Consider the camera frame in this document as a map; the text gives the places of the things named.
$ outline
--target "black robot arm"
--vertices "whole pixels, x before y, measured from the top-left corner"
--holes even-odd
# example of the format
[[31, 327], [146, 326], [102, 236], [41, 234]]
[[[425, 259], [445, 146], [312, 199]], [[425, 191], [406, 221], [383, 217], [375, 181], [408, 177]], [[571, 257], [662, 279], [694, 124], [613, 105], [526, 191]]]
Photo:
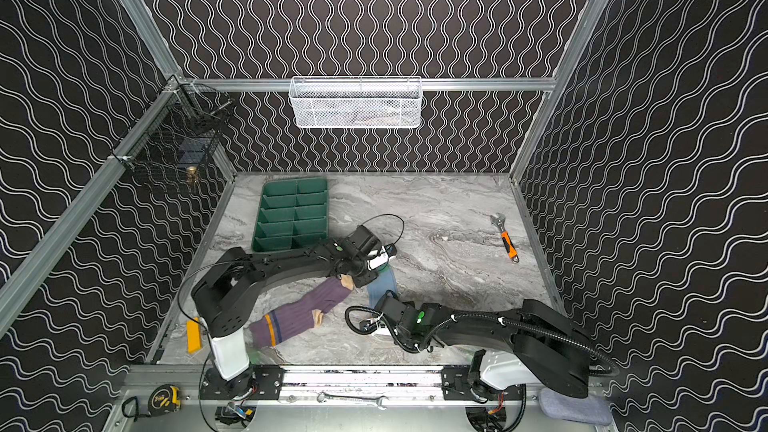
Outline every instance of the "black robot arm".
[[[373, 322], [355, 328], [347, 309], [350, 327], [359, 334], [376, 330]], [[614, 375], [618, 366], [590, 345], [586, 331], [547, 305], [525, 300], [521, 308], [504, 312], [463, 311], [435, 303], [416, 308], [387, 294], [368, 311], [384, 322], [395, 342], [408, 352], [429, 350], [437, 345], [472, 345], [514, 354], [544, 385], [561, 394], [585, 398], [589, 376]], [[590, 368], [591, 355], [608, 365], [610, 372]]]
[[246, 254], [242, 247], [235, 247], [194, 286], [192, 299], [210, 336], [225, 337], [243, 327], [262, 292], [303, 278], [335, 274], [349, 274], [355, 286], [362, 287], [376, 278], [370, 264], [374, 259], [381, 262], [382, 255], [387, 251], [381, 241], [364, 226], [343, 239], [285, 252]]

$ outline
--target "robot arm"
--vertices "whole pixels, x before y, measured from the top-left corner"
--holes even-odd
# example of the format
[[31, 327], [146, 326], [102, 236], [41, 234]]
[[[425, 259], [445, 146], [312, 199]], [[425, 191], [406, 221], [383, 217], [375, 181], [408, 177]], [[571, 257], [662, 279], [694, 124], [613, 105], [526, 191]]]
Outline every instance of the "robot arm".
[[[349, 312], [363, 309], [357, 306], [348, 309], [346, 318], [350, 326]], [[560, 394], [585, 398], [589, 376], [606, 375], [603, 370], [590, 369], [591, 354], [618, 372], [610, 358], [589, 345], [585, 330], [535, 300], [525, 300], [521, 308], [504, 312], [476, 312], [435, 303], [425, 303], [417, 309], [413, 302], [400, 302], [387, 294], [370, 312], [378, 314], [376, 318], [390, 328], [396, 335], [396, 343], [402, 344], [406, 351], [429, 350], [435, 342], [438, 345], [472, 345], [516, 356], [517, 359], [499, 359], [494, 353], [484, 357], [479, 367], [481, 380], [490, 368], [500, 369], [499, 360], [510, 363], [519, 360], [522, 364], [518, 364], [515, 373], [520, 369], [529, 371], [542, 384]], [[375, 331], [377, 325], [369, 322], [360, 329], [351, 327], [359, 334], [368, 334]], [[485, 382], [493, 390], [503, 390], [518, 383], [505, 382], [503, 375]]]
[[197, 312], [210, 336], [220, 379], [238, 380], [250, 368], [243, 328], [259, 294], [303, 278], [348, 274], [356, 287], [376, 278], [375, 269], [394, 255], [368, 228], [343, 239], [270, 254], [246, 254], [231, 248], [192, 289]]

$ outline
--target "orange wrench handle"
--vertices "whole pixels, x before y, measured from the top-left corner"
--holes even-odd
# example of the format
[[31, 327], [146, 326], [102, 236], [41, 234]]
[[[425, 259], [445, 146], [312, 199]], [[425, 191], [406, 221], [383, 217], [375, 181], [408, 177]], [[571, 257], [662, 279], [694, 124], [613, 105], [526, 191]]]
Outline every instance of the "orange wrench handle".
[[512, 241], [509, 240], [509, 234], [507, 234], [507, 231], [504, 231], [502, 233], [502, 241], [504, 241], [504, 248], [507, 249], [507, 254], [509, 254], [509, 258], [517, 257], [518, 251], [514, 250], [514, 247], [512, 246]]

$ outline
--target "black wire mesh basket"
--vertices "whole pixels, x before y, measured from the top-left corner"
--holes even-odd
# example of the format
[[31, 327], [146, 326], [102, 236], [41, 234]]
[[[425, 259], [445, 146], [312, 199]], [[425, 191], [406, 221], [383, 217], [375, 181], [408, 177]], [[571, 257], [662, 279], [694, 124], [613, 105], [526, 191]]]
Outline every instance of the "black wire mesh basket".
[[128, 157], [122, 159], [133, 182], [153, 193], [189, 194], [214, 174], [213, 154], [234, 111], [224, 92], [182, 85], [168, 101]]

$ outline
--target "white wire mesh basket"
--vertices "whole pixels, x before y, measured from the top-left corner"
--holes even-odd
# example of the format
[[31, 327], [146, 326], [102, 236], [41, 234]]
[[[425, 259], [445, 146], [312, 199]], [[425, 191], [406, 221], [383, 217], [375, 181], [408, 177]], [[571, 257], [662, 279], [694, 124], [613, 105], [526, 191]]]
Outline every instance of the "white wire mesh basket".
[[422, 123], [422, 78], [308, 77], [290, 81], [296, 125], [308, 129], [414, 129]]

